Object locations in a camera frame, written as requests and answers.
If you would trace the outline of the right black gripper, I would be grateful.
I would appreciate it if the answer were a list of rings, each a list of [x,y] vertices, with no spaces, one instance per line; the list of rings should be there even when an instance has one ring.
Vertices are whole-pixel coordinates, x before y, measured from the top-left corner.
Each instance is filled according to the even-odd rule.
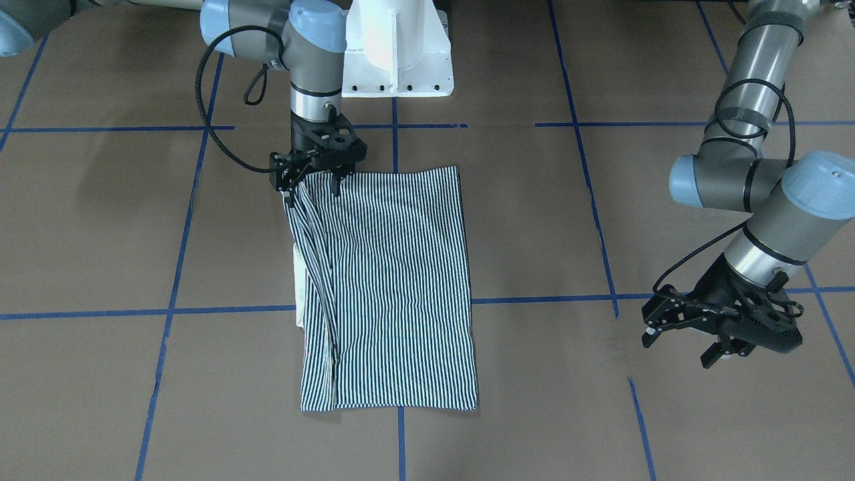
[[[316,153],[313,141],[315,135],[311,133],[311,128],[317,127],[319,123],[324,122],[312,122],[297,114],[291,114],[291,149],[296,153],[270,153],[270,183],[275,191],[282,194],[287,209],[294,205],[297,186],[311,173],[311,156]],[[348,168],[336,167],[330,173],[330,192],[333,197],[338,198],[342,182],[348,177]]]

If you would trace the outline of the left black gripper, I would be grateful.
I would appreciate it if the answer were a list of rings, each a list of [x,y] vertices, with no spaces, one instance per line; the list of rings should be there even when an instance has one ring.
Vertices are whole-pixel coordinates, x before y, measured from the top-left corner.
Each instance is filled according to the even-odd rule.
[[[665,331],[690,326],[717,336],[717,341],[700,356],[703,369],[709,369],[718,360],[733,354],[748,356],[759,344],[756,336],[742,328],[721,326],[727,317],[737,314],[735,298],[727,286],[727,280],[733,275],[740,276],[726,259],[716,258],[688,298],[676,289],[654,292],[641,308],[643,322],[647,326],[641,335],[643,347],[650,348]]]

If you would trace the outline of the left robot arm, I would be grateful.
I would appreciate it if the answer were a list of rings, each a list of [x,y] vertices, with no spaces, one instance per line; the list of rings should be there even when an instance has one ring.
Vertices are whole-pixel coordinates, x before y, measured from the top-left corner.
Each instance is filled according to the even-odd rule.
[[[788,68],[824,1],[751,1],[729,75],[697,153],[676,159],[672,199],[748,213],[689,293],[659,278],[642,307],[643,347],[665,332],[715,336],[700,357],[748,356],[756,347],[789,353],[802,344],[801,304],[785,286],[853,219],[853,161],[812,150],[795,155]]]

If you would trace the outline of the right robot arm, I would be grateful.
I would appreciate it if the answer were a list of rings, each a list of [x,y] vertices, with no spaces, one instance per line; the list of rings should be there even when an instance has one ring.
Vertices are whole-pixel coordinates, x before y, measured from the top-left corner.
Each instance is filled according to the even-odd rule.
[[[268,174],[273,188],[293,205],[297,186],[317,172],[331,175],[339,196],[342,180],[366,155],[351,122],[341,113],[346,50],[346,15],[329,1],[154,1],[159,8],[196,10],[206,51],[196,68],[194,91],[206,131],[235,164]],[[287,72],[291,95],[291,149],[273,152],[269,167],[253,166],[228,149],[204,107],[202,78],[214,52],[259,63],[254,84],[270,72]]]

